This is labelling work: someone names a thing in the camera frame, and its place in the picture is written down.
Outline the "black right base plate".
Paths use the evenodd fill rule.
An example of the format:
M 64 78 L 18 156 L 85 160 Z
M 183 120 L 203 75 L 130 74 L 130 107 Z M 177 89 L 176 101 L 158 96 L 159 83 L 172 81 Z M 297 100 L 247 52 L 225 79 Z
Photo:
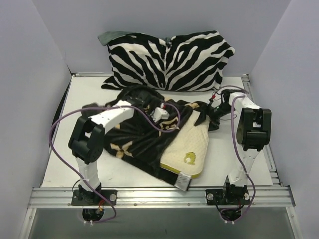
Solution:
M 218 206 L 242 206 L 250 203 L 247 190 L 206 189 L 206 203 Z

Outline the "black floral pillowcase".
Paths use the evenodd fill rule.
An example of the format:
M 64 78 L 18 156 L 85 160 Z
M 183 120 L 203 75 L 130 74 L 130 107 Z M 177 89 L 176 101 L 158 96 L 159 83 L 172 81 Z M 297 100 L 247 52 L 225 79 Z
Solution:
M 200 112 L 199 118 L 195 122 L 196 126 L 203 123 L 204 118 L 207 118 L 210 127 L 210 119 L 207 115 L 209 104 L 201 101 L 175 101 L 164 97 L 152 88 L 130 86 L 121 90 L 117 97 L 107 102 L 105 106 L 113 103 L 126 93 L 140 92 L 142 90 L 150 91 L 155 96 L 145 108 L 145 112 L 151 115 L 156 107 L 164 104 L 165 110 L 169 113 L 169 118 L 160 120 L 155 123 L 155 126 L 151 126 L 142 114 L 135 113 L 131 119 L 115 126 L 105 135 L 104 149 L 112 156 L 174 186 L 178 175 L 184 173 L 175 174 L 161 168 L 161 156 L 185 125 L 193 111 Z

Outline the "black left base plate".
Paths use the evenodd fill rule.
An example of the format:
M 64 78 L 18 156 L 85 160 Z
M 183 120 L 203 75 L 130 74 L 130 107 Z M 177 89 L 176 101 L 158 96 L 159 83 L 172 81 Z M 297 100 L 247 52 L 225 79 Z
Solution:
M 114 206 L 117 201 L 117 190 L 102 189 L 99 193 L 110 201 Z M 87 192 L 85 190 L 75 190 L 73 192 L 71 205 L 72 206 L 97 206 L 103 199 L 94 192 Z

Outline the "grey cloth behind zebra pillow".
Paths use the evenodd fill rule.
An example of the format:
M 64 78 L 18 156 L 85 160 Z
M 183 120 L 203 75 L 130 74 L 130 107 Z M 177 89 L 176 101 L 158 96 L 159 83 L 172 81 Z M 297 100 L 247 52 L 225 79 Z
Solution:
M 131 34 L 128 31 L 107 31 L 100 35 L 98 35 L 98 40 L 102 46 L 106 46 L 110 41 L 125 36 L 127 34 Z

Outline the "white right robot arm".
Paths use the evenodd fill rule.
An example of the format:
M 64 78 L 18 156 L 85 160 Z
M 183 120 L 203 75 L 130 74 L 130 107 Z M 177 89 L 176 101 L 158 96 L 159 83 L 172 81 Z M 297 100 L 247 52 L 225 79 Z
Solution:
M 272 112 L 251 101 L 243 89 L 214 92 L 209 101 L 210 130 L 219 129 L 220 119 L 231 114 L 232 141 L 238 163 L 227 176 L 229 186 L 221 191 L 221 198 L 232 204 L 239 198 L 237 189 L 247 187 L 256 157 L 270 142 Z

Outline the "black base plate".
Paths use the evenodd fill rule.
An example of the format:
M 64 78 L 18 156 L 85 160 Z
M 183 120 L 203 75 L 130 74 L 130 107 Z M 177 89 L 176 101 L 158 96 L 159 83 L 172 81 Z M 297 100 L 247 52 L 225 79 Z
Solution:
M 117 190 L 102 189 L 99 193 L 110 201 L 114 206 L 117 201 Z M 103 199 L 94 192 L 87 192 L 85 190 L 75 190 L 73 192 L 71 205 L 72 206 L 97 206 Z
M 218 206 L 242 206 L 250 203 L 247 190 L 206 189 L 206 203 Z

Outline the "cream yellow-edged pillow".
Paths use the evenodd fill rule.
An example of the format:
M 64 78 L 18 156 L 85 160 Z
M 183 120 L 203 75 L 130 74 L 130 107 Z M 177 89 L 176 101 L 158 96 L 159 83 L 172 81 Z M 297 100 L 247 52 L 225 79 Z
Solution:
M 172 173 L 184 173 L 195 179 L 204 168 L 209 137 L 209 120 L 195 125 L 200 112 L 193 111 L 185 125 L 172 143 L 166 148 L 160 159 L 161 168 Z

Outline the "white pillow care label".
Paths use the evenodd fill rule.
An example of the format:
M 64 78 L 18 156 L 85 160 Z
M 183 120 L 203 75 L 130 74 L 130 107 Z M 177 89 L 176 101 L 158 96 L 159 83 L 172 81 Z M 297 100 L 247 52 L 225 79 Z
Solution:
M 191 183 L 191 176 L 179 174 L 174 184 L 174 187 L 182 191 L 188 191 L 190 183 Z

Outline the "zebra print pillow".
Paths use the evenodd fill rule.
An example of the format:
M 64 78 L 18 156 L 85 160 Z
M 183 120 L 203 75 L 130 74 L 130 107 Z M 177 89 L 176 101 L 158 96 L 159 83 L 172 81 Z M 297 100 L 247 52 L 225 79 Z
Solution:
M 131 32 L 110 41 L 103 89 L 142 85 L 171 92 L 219 89 L 235 49 L 216 30 L 159 38 Z

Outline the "aluminium front rail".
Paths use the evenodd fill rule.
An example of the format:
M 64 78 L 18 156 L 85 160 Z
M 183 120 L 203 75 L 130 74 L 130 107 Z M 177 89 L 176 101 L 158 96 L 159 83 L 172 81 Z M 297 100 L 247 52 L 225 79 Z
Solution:
M 205 188 L 190 188 L 187 192 L 175 188 L 117 188 L 115 207 L 119 208 L 204 208 L 207 207 Z M 31 209 L 89 208 L 76 205 L 78 195 L 71 188 L 33 189 L 28 207 Z M 295 206 L 289 187 L 257 187 L 253 207 Z

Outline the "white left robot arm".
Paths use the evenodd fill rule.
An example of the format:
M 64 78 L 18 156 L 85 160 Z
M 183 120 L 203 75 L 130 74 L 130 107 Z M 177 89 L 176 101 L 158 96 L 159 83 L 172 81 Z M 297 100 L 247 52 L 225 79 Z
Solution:
M 71 133 L 68 147 L 76 158 L 80 185 L 79 192 L 90 205 L 101 199 L 101 182 L 98 177 L 97 160 L 104 150 L 105 135 L 120 123 L 131 119 L 135 113 L 142 113 L 152 125 L 159 117 L 152 119 L 145 108 L 155 98 L 150 91 L 130 92 L 120 96 L 105 107 L 90 106 L 83 111 L 97 111 L 91 116 L 80 116 Z

